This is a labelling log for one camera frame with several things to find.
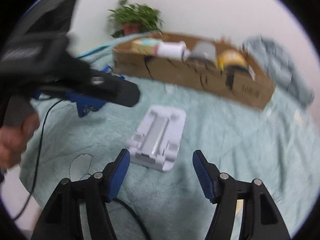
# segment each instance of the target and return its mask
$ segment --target silver rivet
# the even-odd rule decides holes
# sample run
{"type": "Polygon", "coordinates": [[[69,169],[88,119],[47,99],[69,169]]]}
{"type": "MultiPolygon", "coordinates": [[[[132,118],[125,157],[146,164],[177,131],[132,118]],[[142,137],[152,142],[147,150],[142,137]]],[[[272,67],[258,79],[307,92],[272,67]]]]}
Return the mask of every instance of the silver rivet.
{"type": "Polygon", "coordinates": [[[92,77],[91,78],[91,84],[96,86],[96,85],[101,85],[104,83],[103,77],[92,77]]]}
{"type": "Polygon", "coordinates": [[[93,176],[95,179],[101,179],[103,174],[101,172],[96,172],[93,176]]]}
{"type": "Polygon", "coordinates": [[[69,179],[68,179],[68,178],[64,178],[64,179],[60,180],[60,183],[61,183],[62,185],[65,185],[65,184],[67,184],[68,182],[69,182],[69,179]]]}
{"type": "Polygon", "coordinates": [[[260,186],[262,184],[262,181],[260,179],[254,179],[253,183],[257,186],[260,186]]]}
{"type": "Polygon", "coordinates": [[[229,175],[226,174],[226,173],[221,173],[221,174],[220,174],[220,178],[221,178],[221,179],[228,179],[228,178],[229,178],[229,175]]]}

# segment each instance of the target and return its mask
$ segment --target gray fabric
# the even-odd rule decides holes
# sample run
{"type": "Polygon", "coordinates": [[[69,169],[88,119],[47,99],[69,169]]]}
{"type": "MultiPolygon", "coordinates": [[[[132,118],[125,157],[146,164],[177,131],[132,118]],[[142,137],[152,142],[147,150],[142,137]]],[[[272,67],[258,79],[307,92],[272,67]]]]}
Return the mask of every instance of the gray fabric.
{"type": "MultiPolygon", "coordinates": [[[[106,47],[85,57],[96,69],[112,66],[106,47]]],[[[320,139],[312,119],[280,86],[264,111],[209,93],[162,82],[128,77],[138,84],[140,102],[134,108],[106,104],[79,118],[74,103],[62,102],[50,112],[45,129],[34,197],[44,207],[59,181],[72,181],[114,161],[126,139],[136,131],[153,104],[178,107],[187,118],[180,150],[168,173],[131,163],[118,197],[142,218],[153,240],[203,240],[216,205],[204,197],[192,166],[201,149],[209,162],[235,179],[260,178],[275,200],[291,235],[310,212],[319,193],[320,139]]],[[[43,120],[56,100],[32,102],[43,120]]],[[[30,190],[41,131],[28,144],[20,179],[30,190]]],[[[108,204],[118,239],[145,239],[133,217],[119,204],[108,204]]],[[[84,239],[90,239],[84,205],[84,239]]],[[[241,214],[232,240],[237,239],[241,214]]]]}
{"type": "Polygon", "coordinates": [[[243,45],[269,77],[295,97],[303,107],[313,102],[313,90],[306,85],[290,54],[282,45],[262,36],[249,38],[243,45]]]}

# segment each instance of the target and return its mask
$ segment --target flower pot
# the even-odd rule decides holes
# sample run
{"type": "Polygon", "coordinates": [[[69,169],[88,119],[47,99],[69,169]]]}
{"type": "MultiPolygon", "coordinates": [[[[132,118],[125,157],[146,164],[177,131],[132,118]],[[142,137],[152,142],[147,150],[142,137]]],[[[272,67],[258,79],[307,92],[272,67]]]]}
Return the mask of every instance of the flower pot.
{"type": "Polygon", "coordinates": [[[140,23],[123,24],[122,29],[124,31],[124,36],[139,33],[140,23]]]}

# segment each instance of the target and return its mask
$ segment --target cardboard box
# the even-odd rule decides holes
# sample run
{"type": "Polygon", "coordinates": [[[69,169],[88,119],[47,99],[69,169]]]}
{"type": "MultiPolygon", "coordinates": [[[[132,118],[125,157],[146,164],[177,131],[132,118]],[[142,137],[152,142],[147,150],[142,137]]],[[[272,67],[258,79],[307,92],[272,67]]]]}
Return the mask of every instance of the cardboard box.
{"type": "MultiPolygon", "coordinates": [[[[176,33],[155,33],[144,37],[163,39],[164,41],[184,41],[189,50],[204,38],[180,35],[176,33]]],[[[227,42],[210,41],[216,47],[217,55],[226,49],[236,49],[227,42]]],[[[178,61],[143,55],[132,51],[132,41],[114,47],[114,71],[118,74],[159,80],[180,86],[210,92],[225,98],[236,100],[248,106],[264,109],[272,97],[275,86],[248,52],[241,52],[255,73],[255,80],[248,74],[235,72],[230,87],[230,75],[221,72],[213,63],[187,60],[178,61]]]]}

